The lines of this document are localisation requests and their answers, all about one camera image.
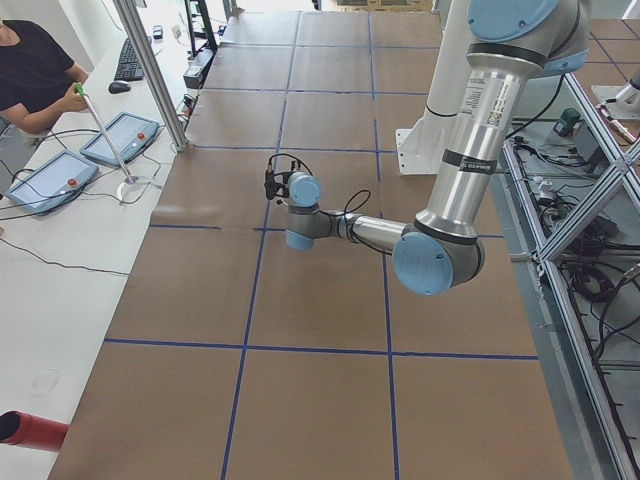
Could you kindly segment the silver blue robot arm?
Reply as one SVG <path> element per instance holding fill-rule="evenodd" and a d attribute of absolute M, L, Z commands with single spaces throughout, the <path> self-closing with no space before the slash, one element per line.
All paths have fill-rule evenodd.
<path fill-rule="evenodd" d="M 277 184 L 265 172 L 269 198 L 288 200 L 286 243 L 309 250 L 321 238 L 342 238 L 388 253 L 408 290 L 436 295 L 473 279 L 484 263 L 475 218 L 496 170 L 513 110 L 532 78 L 556 76 L 585 62 L 591 20 L 588 1 L 472 1 L 466 8 L 462 50 L 452 55 L 468 67 L 458 89 L 435 184 L 425 209 L 410 224 L 324 211 L 321 186 L 298 165 Z"/>

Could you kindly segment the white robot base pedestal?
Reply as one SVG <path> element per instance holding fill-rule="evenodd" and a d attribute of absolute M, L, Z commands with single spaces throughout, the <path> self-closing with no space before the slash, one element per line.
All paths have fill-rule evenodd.
<path fill-rule="evenodd" d="M 473 40 L 467 23 L 469 4 L 468 0 L 451 2 L 424 114 L 412 128 L 396 131 L 402 175 L 438 172 L 470 75 L 466 60 Z"/>

